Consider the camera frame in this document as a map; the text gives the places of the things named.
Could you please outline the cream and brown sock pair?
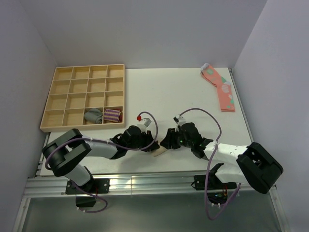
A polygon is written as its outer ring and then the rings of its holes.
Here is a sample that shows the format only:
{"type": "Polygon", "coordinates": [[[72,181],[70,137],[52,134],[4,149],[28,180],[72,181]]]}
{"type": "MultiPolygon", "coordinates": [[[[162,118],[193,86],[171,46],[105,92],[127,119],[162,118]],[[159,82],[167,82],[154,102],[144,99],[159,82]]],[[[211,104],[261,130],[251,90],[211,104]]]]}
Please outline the cream and brown sock pair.
{"type": "Polygon", "coordinates": [[[151,155],[152,155],[153,157],[157,157],[157,156],[163,154],[163,153],[166,152],[166,151],[167,151],[167,149],[161,146],[159,149],[152,151],[152,152],[151,152],[151,155]]]}

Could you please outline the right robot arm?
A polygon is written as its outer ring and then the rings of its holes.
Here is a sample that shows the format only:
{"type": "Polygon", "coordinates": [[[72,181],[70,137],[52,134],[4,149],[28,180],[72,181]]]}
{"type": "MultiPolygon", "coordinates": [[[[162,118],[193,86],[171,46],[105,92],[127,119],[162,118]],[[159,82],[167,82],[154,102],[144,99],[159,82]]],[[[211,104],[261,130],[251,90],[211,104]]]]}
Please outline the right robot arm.
{"type": "Polygon", "coordinates": [[[192,122],[168,129],[160,144],[166,149],[187,147],[199,159],[217,161],[209,172],[211,189],[227,183],[242,183],[266,194],[283,174],[283,167],[259,143],[218,143],[202,137],[192,122]]]}

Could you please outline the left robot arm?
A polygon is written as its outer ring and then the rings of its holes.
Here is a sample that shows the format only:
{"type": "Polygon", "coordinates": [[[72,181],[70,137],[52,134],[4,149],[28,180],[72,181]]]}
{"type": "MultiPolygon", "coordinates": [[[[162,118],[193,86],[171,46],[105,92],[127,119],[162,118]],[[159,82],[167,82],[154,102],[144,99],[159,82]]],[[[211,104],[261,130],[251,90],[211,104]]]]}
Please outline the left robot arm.
{"type": "Polygon", "coordinates": [[[46,167],[54,176],[65,176],[71,181],[70,186],[76,185],[81,192],[89,193],[95,181],[89,169],[80,164],[85,157],[116,160],[130,150],[153,152],[159,148],[151,131],[130,126],[105,142],[84,137],[78,129],[71,129],[47,144],[42,153],[46,158],[46,167]]]}

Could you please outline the purple striped rolled sock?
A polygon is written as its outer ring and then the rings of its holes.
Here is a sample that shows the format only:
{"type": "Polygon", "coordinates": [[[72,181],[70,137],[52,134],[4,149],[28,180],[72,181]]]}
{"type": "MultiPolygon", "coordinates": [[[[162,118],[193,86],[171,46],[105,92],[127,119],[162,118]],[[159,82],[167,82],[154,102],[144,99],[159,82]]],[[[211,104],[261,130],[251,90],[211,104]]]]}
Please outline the purple striped rolled sock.
{"type": "Polygon", "coordinates": [[[123,119],[123,113],[119,109],[105,109],[103,120],[111,123],[120,123],[123,119]]]}

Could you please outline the grey rolled sock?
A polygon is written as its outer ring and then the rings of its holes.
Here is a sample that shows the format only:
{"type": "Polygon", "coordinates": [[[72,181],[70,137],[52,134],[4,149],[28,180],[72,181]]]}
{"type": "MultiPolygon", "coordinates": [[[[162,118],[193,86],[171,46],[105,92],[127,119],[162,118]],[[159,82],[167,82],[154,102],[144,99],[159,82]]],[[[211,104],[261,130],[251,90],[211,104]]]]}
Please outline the grey rolled sock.
{"type": "Polygon", "coordinates": [[[84,113],[84,119],[93,124],[101,124],[103,121],[103,113],[97,108],[91,108],[84,113]]]}

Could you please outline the pink patterned sock pair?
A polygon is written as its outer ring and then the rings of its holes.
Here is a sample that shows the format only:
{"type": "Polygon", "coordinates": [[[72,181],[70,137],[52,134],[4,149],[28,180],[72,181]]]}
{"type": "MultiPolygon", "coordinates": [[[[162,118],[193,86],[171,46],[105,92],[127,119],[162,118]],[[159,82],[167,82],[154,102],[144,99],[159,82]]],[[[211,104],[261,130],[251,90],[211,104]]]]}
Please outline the pink patterned sock pair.
{"type": "Polygon", "coordinates": [[[231,83],[222,77],[210,64],[205,63],[200,68],[203,79],[216,87],[218,101],[222,112],[235,112],[231,83]]]}

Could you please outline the wooden compartment tray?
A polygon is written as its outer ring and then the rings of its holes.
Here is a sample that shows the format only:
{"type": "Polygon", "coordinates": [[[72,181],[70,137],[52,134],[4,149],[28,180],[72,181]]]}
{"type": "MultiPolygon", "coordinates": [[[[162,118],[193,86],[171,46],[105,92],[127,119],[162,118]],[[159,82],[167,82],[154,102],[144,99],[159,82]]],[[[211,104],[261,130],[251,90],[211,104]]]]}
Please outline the wooden compartment tray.
{"type": "Polygon", "coordinates": [[[125,126],[126,69],[124,64],[57,67],[40,129],[44,132],[117,129],[125,126]],[[120,123],[93,124],[84,113],[97,108],[119,109],[120,123]]]}

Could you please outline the aluminium front rail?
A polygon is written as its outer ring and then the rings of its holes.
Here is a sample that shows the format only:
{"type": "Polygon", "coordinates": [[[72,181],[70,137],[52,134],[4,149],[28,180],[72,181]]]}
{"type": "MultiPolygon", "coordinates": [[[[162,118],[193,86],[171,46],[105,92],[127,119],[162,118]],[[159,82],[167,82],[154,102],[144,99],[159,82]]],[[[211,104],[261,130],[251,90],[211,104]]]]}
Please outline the aluminium front rail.
{"type": "MultiPolygon", "coordinates": [[[[94,175],[110,180],[107,196],[196,193],[191,187],[195,175],[203,172],[94,175]]],[[[26,182],[23,198],[67,197],[67,178],[38,176],[26,182]]]]}

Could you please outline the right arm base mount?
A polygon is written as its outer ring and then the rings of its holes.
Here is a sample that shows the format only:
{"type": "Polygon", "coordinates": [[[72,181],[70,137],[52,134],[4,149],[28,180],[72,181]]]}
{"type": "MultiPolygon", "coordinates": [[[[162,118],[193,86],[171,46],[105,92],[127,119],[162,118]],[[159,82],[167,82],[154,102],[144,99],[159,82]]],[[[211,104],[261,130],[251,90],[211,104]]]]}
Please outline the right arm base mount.
{"type": "MultiPolygon", "coordinates": [[[[205,175],[195,175],[191,187],[196,191],[205,190],[205,175]]],[[[228,200],[228,190],[236,189],[237,184],[234,182],[222,183],[216,176],[209,176],[207,190],[216,190],[216,192],[208,192],[207,197],[210,203],[217,206],[226,203],[228,200]]]]}

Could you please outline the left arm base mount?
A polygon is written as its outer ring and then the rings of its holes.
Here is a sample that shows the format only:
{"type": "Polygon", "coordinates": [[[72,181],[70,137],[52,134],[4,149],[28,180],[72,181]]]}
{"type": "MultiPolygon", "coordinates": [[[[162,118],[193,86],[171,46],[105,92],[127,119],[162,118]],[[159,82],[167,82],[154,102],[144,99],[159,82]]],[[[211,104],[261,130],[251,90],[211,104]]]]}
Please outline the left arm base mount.
{"type": "Polygon", "coordinates": [[[83,186],[78,186],[72,180],[68,180],[65,194],[75,195],[75,205],[78,210],[84,213],[99,213],[108,206],[108,202],[99,194],[107,194],[109,187],[110,180],[108,178],[92,178],[83,186]],[[103,208],[91,210],[98,202],[103,203],[103,208]]]}

